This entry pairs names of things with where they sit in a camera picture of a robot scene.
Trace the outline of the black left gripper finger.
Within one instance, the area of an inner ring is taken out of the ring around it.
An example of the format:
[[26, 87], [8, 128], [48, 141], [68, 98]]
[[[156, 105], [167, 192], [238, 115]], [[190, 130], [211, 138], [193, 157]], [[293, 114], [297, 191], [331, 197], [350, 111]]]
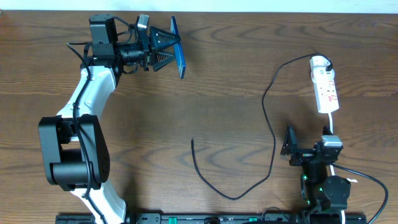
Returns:
[[157, 52], [155, 55], [155, 62], [152, 66], [155, 72], [165, 67], [175, 60], [174, 53], [171, 52]]
[[179, 43], [181, 38], [178, 34], [166, 32], [162, 29], [151, 26], [149, 40], [149, 51], [151, 53], [157, 53]]

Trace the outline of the blue Galaxy smartphone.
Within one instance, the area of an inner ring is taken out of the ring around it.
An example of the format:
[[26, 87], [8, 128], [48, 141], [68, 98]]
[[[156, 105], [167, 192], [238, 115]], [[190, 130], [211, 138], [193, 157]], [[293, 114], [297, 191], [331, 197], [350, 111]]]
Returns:
[[[170, 20], [170, 31], [173, 34], [179, 35], [177, 21], [174, 16], [172, 16], [171, 20]], [[174, 45], [174, 53], [175, 53], [175, 58], [176, 58], [176, 62], [177, 62], [177, 68], [178, 68], [178, 73], [179, 73], [180, 79], [184, 79], [185, 71], [186, 71], [186, 61], [185, 61], [185, 57], [183, 54], [183, 48], [182, 48], [181, 42]]]

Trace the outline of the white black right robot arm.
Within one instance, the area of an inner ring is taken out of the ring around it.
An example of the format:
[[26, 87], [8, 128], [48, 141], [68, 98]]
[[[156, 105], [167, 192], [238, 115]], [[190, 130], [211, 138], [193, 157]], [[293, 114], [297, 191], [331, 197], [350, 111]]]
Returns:
[[326, 215], [337, 222], [341, 212], [348, 208], [350, 182], [327, 172], [327, 167], [338, 160], [342, 149], [340, 138], [326, 126], [320, 141], [312, 148], [300, 148], [293, 127], [287, 126], [280, 153], [290, 156], [290, 166], [299, 166], [303, 170], [300, 184], [302, 197], [308, 203], [308, 208], [300, 212], [303, 222], [311, 223]]

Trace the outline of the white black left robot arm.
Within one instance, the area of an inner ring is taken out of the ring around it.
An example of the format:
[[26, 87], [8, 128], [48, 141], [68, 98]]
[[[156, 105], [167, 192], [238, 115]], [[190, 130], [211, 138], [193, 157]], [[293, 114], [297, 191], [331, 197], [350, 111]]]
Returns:
[[135, 223], [136, 216], [109, 180], [110, 155], [100, 126], [105, 104], [124, 74], [158, 71], [175, 62], [180, 76], [186, 64], [177, 21], [170, 29], [149, 25], [141, 14], [127, 25], [127, 40], [119, 41], [119, 17], [96, 14], [89, 19], [91, 40], [83, 43], [80, 81], [68, 103], [38, 125], [45, 176], [80, 198], [87, 215], [58, 215], [57, 223]]

